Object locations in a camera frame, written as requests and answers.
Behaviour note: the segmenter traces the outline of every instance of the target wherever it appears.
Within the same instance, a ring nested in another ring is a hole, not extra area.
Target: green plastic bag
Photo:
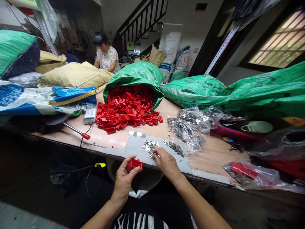
[[[218,80],[207,75],[203,76],[205,83],[199,90],[200,86],[184,82],[188,78],[162,87],[166,97],[184,108],[202,103],[200,109],[215,105],[250,117],[305,118],[305,62],[241,79],[228,87],[219,86]],[[186,93],[183,87],[191,89]],[[192,100],[190,93],[193,93],[193,103],[189,102]],[[183,98],[187,98],[188,103],[183,104]]]
[[[39,63],[38,38],[24,32],[0,30],[0,80],[33,72]]]
[[[127,65],[118,71],[106,85],[103,92],[104,101],[107,103],[107,96],[113,88],[144,84],[155,92],[155,98],[152,103],[153,109],[151,110],[153,111],[164,98],[160,85],[165,78],[164,72],[152,63],[138,62]]]
[[[175,80],[162,87],[166,98],[183,108],[198,106],[204,110],[210,105],[207,101],[216,100],[217,94],[224,88],[224,84],[210,75],[199,75]]]

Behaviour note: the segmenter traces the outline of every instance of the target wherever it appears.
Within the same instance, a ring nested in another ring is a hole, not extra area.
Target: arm
[[[126,158],[119,169],[115,179],[114,190],[110,200],[82,227],[87,228],[110,228],[114,219],[118,216],[126,203],[131,187],[131,181],[140,172],[140,167],[130,169],[128,163],[136,156]]]
[[[99,65],[100,65],[100,60],[99,60],[99,57],[96,56],[96,59],[95,59],[95,62],[94,62],[94,67],[99,68]]]
[[[163,148],[156,148],[153,157],[159,168],[175,186],[189,208],[198,228],[230,229],[228,223],[212,208],[180,172],[175,158]]]
[[[117,62],[118,62],[118,60],[113,61],[113,62],[111,63],[111,66],[110,66],[108,69],[106,69],[106,70],[107,70],[108,72],[113,72],[114,69],[115,69],[115,66],[116,66]]]

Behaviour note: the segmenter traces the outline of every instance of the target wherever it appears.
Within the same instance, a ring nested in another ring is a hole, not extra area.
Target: black metal railing
[[[113,39],[119,57],[127,50],[128,41],[136,42],[164,17],[168,0],[143,0],[121,25]]]

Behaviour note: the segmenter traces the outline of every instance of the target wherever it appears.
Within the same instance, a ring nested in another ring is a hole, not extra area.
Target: black cable
[[[92,126],[92,123],[90,123],[90,127],[89,127],[89,129],[87,130],[87,132],[86,133],[88,133],[89,132],[89,130],[90,130],[90,128],[91,128],[91,126]],[[82,140],[80,141],[80,148],[82,148],[82,143],[83,143],[83,139],[84,139],[84,137],[82,137]]]
[[[15,191],[15,190],[21,188],[22,186],[25,186],[25,185],[27,185],[27,184],[30,184],[30,183],[32,183],[32,182],[34,182],[34,181],[36,181],[36,180],[39,180],[39,179],[41,179],[41,178],[43,178],[43,177],[47,177],[47,176],[55,175],[55,174],[63,174],[63,173],[64,173],[64,174],[68,174],[68,173],[74,173],[74,172],[79,172],[79,171],[82,171],[82,170],[85,170],[85,169],[89,169],[89,168],[92,169],[92,168],[94,168],[94,167],[95,167],[95,165],[91,165],[91,166],[87,166],[87,167],[84,167],[84,168],[81,168],[81,169],[76,169],[76,170],[70,170],[70,171],[53,171],[53,172],[49,172],[49,173],[44,173],[44,174],[41,174],[41,175],[36,176],[36,177],[34,177],[34,178],[28,179],[28,180],[24,181],[23,183],[20,183],[20,184],[18,184],[18,185],[15,185],[14,187],[9,188],[8,190],[6,190],[6,191],[4,191],[3,193],[0,194],[0,198],[6,196],[7,194],[11,193],[12,191]]]
[[[103,185],[102,185],[101,191],[103,191],[104,185],[105,185],[105,176],[104,176],[104,171],[103,170],[101,170],[101,171],[102,171],[102,174],[103,174]],[[91,172],[91,170],[89,171],[87,179],[86,179],[86,190],[87,190],[87,195],[88,195],[89,199],[91,198],[90,195],[89,195],[89,191],[88,191],[88,177],[89,177],[90,172]]]

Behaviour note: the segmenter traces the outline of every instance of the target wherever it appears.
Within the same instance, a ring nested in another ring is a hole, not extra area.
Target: clear plastic bag
[[[193,130],[198,130],[204,134],[210,134],[210,129],[217,129],[216,123],[219,120],[237,122],[246,118],[235,117],[229,112],[223,112],[217,107],[210,106],[205,111],[200,111],[198,107],[181,109],[178,118],[189,121],[193,124]]]
[[[57,28],[60,20],[48,0],[39,0],[39,3],[42,16],[44,18],[45,28],[47,29],[49,36],[54,43],[57,37]]]
[[[219,120],[226,120],[226,121],[231,121],[231,122],[247,120],[247,117],[235,117],[235,116],[231,115],[231,113],[222,111],[218,107],[214,107],[214,106],[210,106],[208,109],[205,110],[205,112],[208,113],[214,119],[214,125]]]
[[[29,72],[19,76],[11,77],[8,79],[8,81],[19,86],[33,88],[37,87],[37,84],[39,84],[39,78],[41,75],[41,73]]]
[[[198,107],[181,109],[177,117],[190,122],[192,130],[206,135],[210,134],[211,127],[215,125],[213,118],[208,113],[200,111]]]
[[[258,18],[260,15],[267,12],[279,1],[280,0],[261,0],[257,9],[253,13],[249,14],[248,16],[246,16],[244,18],[238,31],[241,31],[242,29],[244,29],[251,21],[253,21],[254,19]]]
[[[195,153],[201,151],[202,146],[206,142],[206,137],[193,131],[193,125],[185,120],[178,118],[168,118],[168,127],[175,138],[179,139],[186,146],[187,153]]]
[[[266,160],[305,159],[305,127],[290,127],[266,135],[245,150]]]
[[[305,188],[283,182],[277,170],[253,165],[245,159],[230,162],[223,169],[244,189],[281,189],[305,194]]]

